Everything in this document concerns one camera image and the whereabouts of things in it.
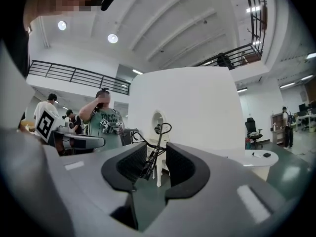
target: ceiling light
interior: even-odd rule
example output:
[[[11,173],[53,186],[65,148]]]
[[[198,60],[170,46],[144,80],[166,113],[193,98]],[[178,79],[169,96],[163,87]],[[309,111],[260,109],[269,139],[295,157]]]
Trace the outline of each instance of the ceiling light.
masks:
[[[246,90],[248,90],[248,88],[238,89],[237,92],[239,93],[239,92],[243,92],[243,91],[246,91]]]
[[[134,69],[133,69],[133,72],[135,72],[135,73],[137,73],[137,74],[139,74],[139,75],[142,75],[142,74],[143,74],[142,72],[139,72],[139,71],[134,70]]]
[[[66,27],[67,27],[67,24],[66,24],[66,22],[65,21],[59,21],[58,22],[58,28],[60,29],[60,30],[65,30],[66,29]]]
[[[309,79],[309,78],[311,78],[311,77],[313,77],[313,75],[310,75],[310,76],[304,77],[304,78],[302,78],[301,80],[306,80],[306,79]]]
[[[306,59],[311,59],[311,58],[314,58],[314,57],[316,57],[316,53],[310,53],[310,54],[306,57]]]
[[[252,7],[251,9],[248,8],[248,9],[246,10],[246,12],[249,13],[250,10],[254,12],[254,11],[257,11],[257,10],[261,10],[261,7],[260,7],[260,6],[256,6],[256,7]]]
[[[281,86],[280,89],[283,89],[283,88],[285,88],[285,87],[289,87],[289,86],[294,85],[294,84],[295,84],[294,82],[291,82],[291,83],[289,83],[289,84],[286,84],[286,85]]]
[[[115,34],[110,34],[110,35],[108,36],[108,41],[109,41],[110,43],[116,43],[118,40],[119,40],[119,39],[118,39],[118,37],[117,37]]]

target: black railing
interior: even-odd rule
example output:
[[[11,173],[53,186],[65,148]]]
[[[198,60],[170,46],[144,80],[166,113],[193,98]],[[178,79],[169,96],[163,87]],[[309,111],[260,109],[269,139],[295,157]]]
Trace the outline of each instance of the black railing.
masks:
[[[240,46],[225,53],[219,53],[195,65],[228,67],[230,70],[237,67],[260,61],[267,29],[267,2],[266,0],[248,0],[251,19],[251,43]]]
[[[261,54],[254,48],[253,44],[247,44],[230,50],[226,53],[215,55],[201,63],[195,65],[199,66],[219,66],[228,67],[229,70],[237,67],[260,61]]]
[[[96,88],[108,88],[110,91],[129,95],[130,83],[123,79],[57,63],[33,60],[29,74],[75,82]]]

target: office chair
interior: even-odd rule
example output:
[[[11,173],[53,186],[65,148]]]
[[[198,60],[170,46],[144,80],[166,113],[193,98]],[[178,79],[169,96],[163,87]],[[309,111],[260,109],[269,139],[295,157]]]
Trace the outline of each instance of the office chair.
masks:
[[[258,129],[259,130],[259,134],[258,135],[253,135],[253,136],[250,136],[250,134],[252,132],[257,132],[257,129],[256,129],[256,121],[253,120],[253,118],[247,118],[247,122],[245,123],[246,127],[247,127],[247,137],[250,139],[250,140],[253,140],[253,143],[254,143],[254,146],[255,146],[255,149],[258,148],[257,146],[257,140],[260,139],[263,135],[261,134],[261,131],[262,129]]]

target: white curved wall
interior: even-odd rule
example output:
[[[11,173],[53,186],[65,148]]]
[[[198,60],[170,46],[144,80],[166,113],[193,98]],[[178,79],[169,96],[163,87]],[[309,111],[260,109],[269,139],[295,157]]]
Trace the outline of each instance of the white curved wall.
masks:
[[[137,76],[131,85],[130,127],[150,135],[156,110],[172,125],[170,141],[217,154],[244,155],[244,123],[227,68],[191,67]]]

